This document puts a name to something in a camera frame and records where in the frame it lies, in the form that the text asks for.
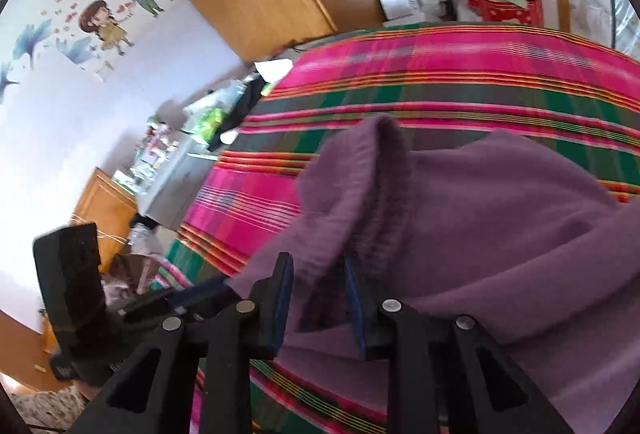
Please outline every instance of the purple garment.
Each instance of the purple garment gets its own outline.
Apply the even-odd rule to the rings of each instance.
[[[247,296],[294,257],[286,369],[383,411],[386,364],[358,359],[340,253],[425,315],[469,314],[577,434],[604,432],[640,378],[640,199],[505,131],[409,152],[395,121],[328,140],[298,179],[302,214],[229,285]]]

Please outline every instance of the green pants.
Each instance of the green pants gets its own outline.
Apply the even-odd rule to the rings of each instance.
[[[144,0],[144,1],[140,2],[140,6],[142,8],[144,8],[145,10],[147,10],[154,17],[157,17],[158,13],[160,13],[161,11],[164,11],[162,8],[160,8],[156,4],[156,2],[154,0]]]

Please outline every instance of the bed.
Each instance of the bed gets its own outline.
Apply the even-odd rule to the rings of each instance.
[[[591,172],[620,202],[640,192],[640,64],[578,36],[527,26],[409,25],[306,52],[245,119],[207,177],[161,269],[162,286],[239,273],[299,212],[296,175],[322,142],[387,112],[414,150],[503,128]],[[256,426],[383,434],[385,414],[254,361]]]

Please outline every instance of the metal screw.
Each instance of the metal screw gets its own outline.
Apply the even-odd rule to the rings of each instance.
[[[181,325],[182,325],[182,321],[178,317],[169,317],[167,319],[164,319],[164,322],[162,323],[162,328],[165,331],[175,331]]]
[[[387,299],[382,303],[382,309],[389,313],[396,313],[402,309],[402,304],[396,299]]]
[[[469,330],[476,325],[476,321],[473,320],[469,315],[460,315],[456,319],[456,325],[460,329]]]
[[[249,313],[255,309],[255,303],[252,300],[241,300],[236,304],[236,311],[238,313]]]

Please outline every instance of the cartoon girl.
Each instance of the cartoon girl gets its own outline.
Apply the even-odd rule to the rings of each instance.
[[[129,47],[133,42],[127,40],[127,32],[117,24],[111,16],[111,10],[103,0],[95,0],[84,8],[80,14],[79,26],[85,33],[95,33],[102,41],[102,51],[116,48],[118,55],[124,55],[120,48],[120,42],[125,42]]]

